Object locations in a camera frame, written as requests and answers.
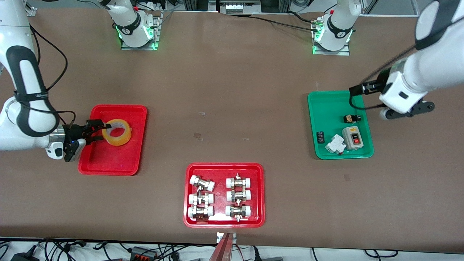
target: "red tray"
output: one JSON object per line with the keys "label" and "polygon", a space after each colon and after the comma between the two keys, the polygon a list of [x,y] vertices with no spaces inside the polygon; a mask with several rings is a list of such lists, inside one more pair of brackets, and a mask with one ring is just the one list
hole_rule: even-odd
{"label": "red tray", "polygon": [[132,137],[122,146],[105,140],[85,146],[79,160],[79,172],[86,175],[131,176],[139,169],[147,108],[142,105],[99,104],[93,107],[90,119],[123,119],[132,129]]}
{"label": "red tray", "polygon": [[[251,216],[247,219],[236,219],[226,216],[227,202],[226,179],[235,177],[239,173],[242,178],[250,178],[251,200],[244,202],[244,205],[251,206]],[[216,184],[214,193],[214,216],[209,217],[206,222],[196,222],[187,215],[188,195],[197,191],[197,188],[190,185],[192,175],[201,176],[202,179],[211,179]],[[187,168],[185,179],[184,194],[184,223],[189,228],[259,228],[264,224],[264,169],[258,163],[192,163]]]}

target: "green tray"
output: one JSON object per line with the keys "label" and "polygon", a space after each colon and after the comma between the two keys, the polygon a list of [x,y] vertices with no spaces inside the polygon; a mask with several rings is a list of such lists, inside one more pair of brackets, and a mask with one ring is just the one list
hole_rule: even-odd
{"label": "green tray", "polygon": [[[349,91],[314,91],[308,95],[314,148],[316,155],[321,159],[369,158],[374,154],[366,112],[351,107],[348,99]],[[364,107],[361,96],[353,97],[353,104]],[[344,123],[343,116],[348,114],[361,115],[361,121],[355,124]],[[328,152],[325,145],[335,134],[342,136],[342,130],[349,126],[358,126],[364,147],[358,150],[345,150],[342,155]],[[316,134],[318,131],[324,132],[324,144],[317,143]]]}

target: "brown table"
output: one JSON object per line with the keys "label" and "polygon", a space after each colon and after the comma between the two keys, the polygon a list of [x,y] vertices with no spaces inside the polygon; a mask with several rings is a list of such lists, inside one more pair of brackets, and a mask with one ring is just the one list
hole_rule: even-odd
{"label": "brown table", "polygon": [[[156,52],[120,51],[104,10],[41,9],[31,23],[69,59],[56,109],[75,110],[79,124],[97,104],[143,104],[149,117],[131,177],[81,175],[42,149],[0,152],[1,235],[214,243],[234,231],[240,244],[464,252],[464,89],[431,93],[436,110],[414,118],[369,111],[370,159],[314,154],[308,93],[358,84],[413,43],[415,19],[359,18],[349,57],[312,55],[308,32],[217,13],[174,13]],[[49,84],[63,59],[41,43]],[[12,95],[8,73],[0,86],[2,100]],[[187,228],[192,162],[262,164],[264,226]]]}

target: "yellow tape roll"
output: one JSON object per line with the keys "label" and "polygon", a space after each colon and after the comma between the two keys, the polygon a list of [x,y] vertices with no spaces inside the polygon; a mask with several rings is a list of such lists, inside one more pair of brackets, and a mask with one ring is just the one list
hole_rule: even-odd
{"label": "yellow tape roll", "polygon": [[[103,134],[103,138],[109,144],[111,144],[113,146],[121,146],[121,145],[126,144],[130,140],[130,137],[132,136],[132,130],[131,130],[129,124],[127,123],[127,121],[121,120],[121,119],[114,119],[114,120],[108,121],[107,123],[111,125],[111,128],[110,129],[104,129],[102,131],[102,134]],[[117,128],[123,128],[124,133],[121,136],[118,136],[118,137],[111,136],[110,135],[111,132],[114,129],[117,129]]]}

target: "tape roll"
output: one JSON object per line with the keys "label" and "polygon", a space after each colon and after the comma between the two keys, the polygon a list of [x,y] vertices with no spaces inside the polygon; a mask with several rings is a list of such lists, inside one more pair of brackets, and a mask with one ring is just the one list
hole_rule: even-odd
{"label": "tape roll", "polygon": [[[107,123],[111,125],[111,128],[104,129],[102,131],[102,134],[103,134],[103,138],[109,144],[113,146],[121,146],[121,145],[126,144],[130,140],[130,137],[132,136],[132,130],[129,124],[127,123],[127,121],[121,120],[121,119],[114,119],[114,120],[108,121]],[[124,129],[124,133],[117,137],[111,136],[111,132],[117,128]]]}

